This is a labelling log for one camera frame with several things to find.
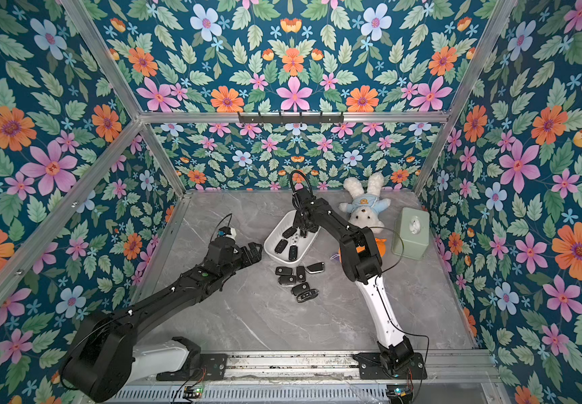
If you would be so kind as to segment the white plastic storage box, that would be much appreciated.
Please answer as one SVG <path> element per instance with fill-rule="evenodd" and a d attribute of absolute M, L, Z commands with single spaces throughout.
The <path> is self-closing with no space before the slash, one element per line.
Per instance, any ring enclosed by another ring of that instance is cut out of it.
<path fill-rule="evenodd" d="M 295 210 L 289 211 L 264 242 L 265 253 L 284 266 L 299 264 L 311 249 L 319 232 L 302 233 L 294 226 Z"/>

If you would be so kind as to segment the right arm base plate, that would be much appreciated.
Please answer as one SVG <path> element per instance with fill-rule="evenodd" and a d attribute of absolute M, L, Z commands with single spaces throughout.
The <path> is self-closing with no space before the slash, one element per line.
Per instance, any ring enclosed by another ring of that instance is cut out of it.
<path fill-rule="evenodd" d="M 425 380 L 427 369 L 420 353 L 414 353 L 404 362 L 383 361 L 380 353 L 355 353 L 359 377 L 362 380 Z"/>

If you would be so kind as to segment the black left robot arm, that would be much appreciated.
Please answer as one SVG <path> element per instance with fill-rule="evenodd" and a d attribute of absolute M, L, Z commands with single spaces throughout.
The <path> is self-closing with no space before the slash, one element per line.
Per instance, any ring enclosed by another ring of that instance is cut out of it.
<path fill-rule="evenodd" d="M 223 288 L 238 271 L 262 260 L 263 246 L 240 247 L 235 232 L 224 227 L 213 239 L 203 261 L 180 274 L 169 286 L 126 308 L 94 311 L 80 324 L 60 366 L 68 390 L 105 402 L 127 383 L 181 370 L 198 347 L 185 338 L 140 345 L 141 339 L 184 309 Z"/>

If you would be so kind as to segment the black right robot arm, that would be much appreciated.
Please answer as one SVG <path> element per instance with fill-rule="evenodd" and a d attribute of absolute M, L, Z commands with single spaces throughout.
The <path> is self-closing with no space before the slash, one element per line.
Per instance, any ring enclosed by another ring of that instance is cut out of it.
<path fill-rule="evenodd" d="M 351 224 L 308 188 L 295 190 L 292 203 L 295 227 L 307 232 L 320 228 L 338 241 L 343 272 L 362 293 L 373 319 L 380 366 L 388 376 L 397 377 L 412 361 L 414 350 L 385 291 L 383 259 L 373 231 Z"/>

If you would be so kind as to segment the black car key front isolated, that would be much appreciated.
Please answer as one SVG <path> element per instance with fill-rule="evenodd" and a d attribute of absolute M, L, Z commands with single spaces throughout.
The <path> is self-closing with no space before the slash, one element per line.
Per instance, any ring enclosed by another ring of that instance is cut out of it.
<path fill-rule="evenodd" d="M 286 229 L 282 233 L 282 237 L 284 239 L 291 239 L 291 238 L 293 238 L 296 235 L 297 232 L 298 232 L 298 228 L 297 227 L 289 227 L 288 229 Z"/>

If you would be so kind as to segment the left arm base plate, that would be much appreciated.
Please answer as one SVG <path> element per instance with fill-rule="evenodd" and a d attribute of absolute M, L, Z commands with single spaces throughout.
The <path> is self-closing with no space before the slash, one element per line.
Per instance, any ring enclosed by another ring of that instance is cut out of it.
<path fill-rule="evenodd" d="M 228 355 L 225 353 L 202 353 L 187 360 L 180 370 L 163 372 L 156 376 L 158 381 L 206 381 L 223 380 L 227 370 Z"/>

